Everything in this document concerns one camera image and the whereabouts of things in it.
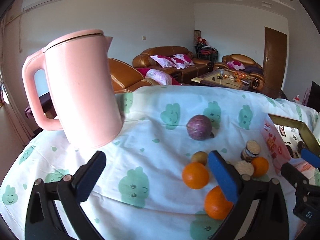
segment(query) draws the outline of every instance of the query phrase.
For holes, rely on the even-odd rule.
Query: kettle handle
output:
[[[44,130],[62,130],[63,127],[59,119],[49,119],[44,115],[35,83],[35,73],[40,69],[46,71],[45,55],[42,50],[27,57],[22,67],[23,84],[33,117],[36,123]]]

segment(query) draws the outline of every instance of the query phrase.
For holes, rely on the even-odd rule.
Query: metal screw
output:
[[[272,179],[272,183],[278,185],[279,184],[279,180],[277,180],[276,178]]]
[[[36,181],[35,181],[35,185],[39,185],[41,183],[41,179],[37,179]]]
[[[245,181],[249,181],[251,179],[251,177],[248,174],[243,174],[241,177]]]
[[[63,177],[64,181],[70,181],[72,179],[72,176],[70,174]]]

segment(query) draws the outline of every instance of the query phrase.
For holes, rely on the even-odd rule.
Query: orange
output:
[[[209,172],[201,163],[190,163],[182,171],[182,180],[192,189],[201,189],[209,182]]]
[[[258,178],[265,175],[269,169],[269,163],[264,157],[256,157],[251,161],[254,167],[253,177]]]
[[[226,200],[220,186],[214,187],[208,192],[204,199],[204,211],[209,217],[223,220],[227,217],[233,207],[233,203]]]

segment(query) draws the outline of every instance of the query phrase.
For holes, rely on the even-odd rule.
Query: brown leather sofa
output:
[[[235,70],[230,70],[229,66],[227,65],[227,62],[229,61],[240,61],[244,66],[257,66],[262,69],[261,65],[256,63],[252,58],[247,57],[242,54],[231,54],[231,55],[226,55],[222,57],[222,62],[217,62],[213,65],[213,70],[217,70],[219,68],[228,70],[228,71],[235,71]],[[251,84],[250,87],[253,89],[261,92],[265,83],[265,79],[263,75],[260,75],[258,73],[250,73],[249,76],[251,77]]]
[[[150,56],[161,55],[171,57],[175,54],[188,54],[195,65],[190,65],[185,69],[176,69],[174,67],[162,68],[155,60]],[[180,46],[164,46],[146,49],[136,56],[132,61],[134,68],[148,67],[161,70],[172,77],[174,77],[180,83],[191,83],[191,79],[197,76],[203,75],[212,71],[212,64],[209,60],[194,58],[193,53],[185,47]]]
[[[151,78],[143,78],[138,70],[115,58],[109,58],[109,69],[115,94],[133,92],[139,87],[159,85]]]

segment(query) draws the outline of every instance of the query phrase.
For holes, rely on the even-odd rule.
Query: onion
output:
[[[193,140],[202,141],[209,137],[214,137],[211,126],[211,121],[208,117],[202,114],[197,114],[192,117],[187,123],[188,135]]]

